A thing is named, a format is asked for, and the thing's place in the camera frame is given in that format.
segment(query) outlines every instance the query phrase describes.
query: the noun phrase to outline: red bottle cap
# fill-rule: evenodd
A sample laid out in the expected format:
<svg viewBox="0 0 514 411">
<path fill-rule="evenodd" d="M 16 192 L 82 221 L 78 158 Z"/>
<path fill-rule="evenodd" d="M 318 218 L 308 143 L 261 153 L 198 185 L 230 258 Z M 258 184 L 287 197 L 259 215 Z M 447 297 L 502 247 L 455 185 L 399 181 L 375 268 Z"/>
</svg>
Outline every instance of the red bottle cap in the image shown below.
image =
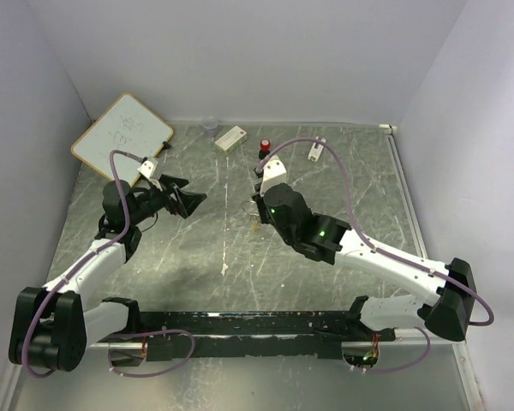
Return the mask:
<svg viewBox="0 0 514 411">
<path fill-rule="evenodd" d="M 271 149 L 271 142 L 269 140 L 261 140 L 260 141 L 260 149 L 263 152 L 268 152 Z"/>
</svg>

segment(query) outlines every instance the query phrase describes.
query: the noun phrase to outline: gray marble surface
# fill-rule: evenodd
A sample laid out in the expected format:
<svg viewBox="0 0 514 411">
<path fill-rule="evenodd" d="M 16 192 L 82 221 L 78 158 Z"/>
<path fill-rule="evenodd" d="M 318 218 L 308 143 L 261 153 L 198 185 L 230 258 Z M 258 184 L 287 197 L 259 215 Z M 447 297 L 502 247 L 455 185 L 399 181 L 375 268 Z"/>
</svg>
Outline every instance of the gray marble surface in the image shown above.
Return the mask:
<svg viewBox="0 0 514 411">
<path fill-rule="evenodd" d="M 254 230 L 241 207 L 253 192 L 251 170 L 259 161 L 261 139 L 277 146 L 295 137 L 325 137 L 350 173 L 360 225 L 373 238 L 415 253 L 390 147 L 378 127 L 242 124 L 248 140 L 226 158 L 214 151 L 199 126 L 172 126 L 166 172 L 189 179 L 186 189 L 205 192 L 208 198 L 187 220 L 163 211 L 144 233 L 135 256 L 95 293 L 92 307 L 107 296 L 121 296 L 136 299 L 143 311 L 340 310 L 358 295 L 404 294 L 367 273 L 305 259 L 285 246 L 271 226 Z M 327 152 L 318 163 L 307 160 L 309 148 L 310 143 L 298 143 L 280 153 L 288 182 L 313 211 L 346 220 L 338 167 Z M 102 176 L 82 166 L 48 279 L 87 250 L 102 214 L 105 184 Z"/>
</svg>

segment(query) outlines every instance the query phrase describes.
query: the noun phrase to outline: clear cup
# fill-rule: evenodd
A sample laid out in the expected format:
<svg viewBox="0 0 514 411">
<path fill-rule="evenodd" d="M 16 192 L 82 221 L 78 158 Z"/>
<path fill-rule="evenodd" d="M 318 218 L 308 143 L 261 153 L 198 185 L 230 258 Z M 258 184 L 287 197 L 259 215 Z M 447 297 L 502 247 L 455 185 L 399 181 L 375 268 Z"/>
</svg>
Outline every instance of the clear cup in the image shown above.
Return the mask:
<svg viewBox="0 0 514 411">
<path fill-rule="evenodd" d="M 204 128 L 204 134 L 208 137 L 215 137 L 219 132 L 219 123 L 215 117 L 206 117 L 202 119 L 201 123 Z"/>
</svg>

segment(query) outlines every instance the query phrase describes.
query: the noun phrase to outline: robotic arm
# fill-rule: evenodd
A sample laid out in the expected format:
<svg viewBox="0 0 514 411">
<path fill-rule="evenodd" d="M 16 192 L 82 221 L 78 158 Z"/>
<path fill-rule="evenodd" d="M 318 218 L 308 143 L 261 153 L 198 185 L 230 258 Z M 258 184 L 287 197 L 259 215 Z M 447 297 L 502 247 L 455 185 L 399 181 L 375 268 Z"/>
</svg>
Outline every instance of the robotic arm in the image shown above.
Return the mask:
<svg viewBox="0 0 514 411">
<path fill-rule="evenodd" d="M 182 191 L 181 188 L 188 184 L 188 180 L 163 175 L 161 166 L 156 158 L 148 158 L 139 167 L 149 188 L 131 188 L 121 181 L 128 204 L 128 232 L 119 242 L 93 255 L 53 295 L 29 345 L 30 366 L 71 371 L 78 366 L 89 345 L 111 333 L 131 333 L 140 329 L 137 301 L 107 298 L 92 310 L 85 311 L 84 307 L 106 277 L 125 264 L 137 250 L 141 239 L 137 224 L 163 208 L 171 214 L 187 218 L 206 199 L 205 194 Z M 17 297 L 9 342 L 9 360 L 14 364 L 21 364 L 21 348 L 28 327 L 43 299 L 66 278 L 72 267 L 123 230 L 125 219 L 115 182 L 106 184 L 103 195 L 105 214 L 99 219 L 99 231 L 89 250 L 61 276 L 39 289 L 27 287 Z"/>
<path fill-rule="evenodd" d="M 308 259 L 356 268 L 410 292 L 391 298 L 359 297 L 355 304 L 365 326 L 373 331 L 426 327 L 438 337 L 464 340 L 474 298 L 433 273 L 454 278 L 475 291 L 468 263 L 454 259 L 447 265 L 421 259 L 368 238 L 375 246 L 371 248 L 348 223 L 312 213 L 302 195 L 286 184 L 286 169 L 279 158 L 271 158 L 263 171 L 253 200 L 261 222 L 271 224 L 287 245 Z M 377 248 L 399 260 L 377 253 Z M 430 267 L 431 272 L 423 272 L 403 260 Z"/>
</svg>

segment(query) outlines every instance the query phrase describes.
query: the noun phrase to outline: white wall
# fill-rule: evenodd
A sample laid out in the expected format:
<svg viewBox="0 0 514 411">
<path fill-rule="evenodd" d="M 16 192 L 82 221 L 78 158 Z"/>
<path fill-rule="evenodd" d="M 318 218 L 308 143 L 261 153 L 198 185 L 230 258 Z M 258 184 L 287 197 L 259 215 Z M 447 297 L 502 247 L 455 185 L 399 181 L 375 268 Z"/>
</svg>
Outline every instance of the white wall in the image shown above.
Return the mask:
<svg viewBox="0 0 514 411">
<path fill-rule="evenodd" d="M 398 122 L 465 0 L 28 0 L 92 118 Z"/>
<path fill-rule="evenodd" d="M 488 408 L 514 410 L 514 0 L 468 2 L 397 142 L 430 254 L 467 259 L 497 314 L 468 338 Z"/>
<path fill-rule="evenodd" d="M 15 298 L 46 278 L 88 119 L 23 0 L 0 0 L 0 377 Z"/>
</svg>

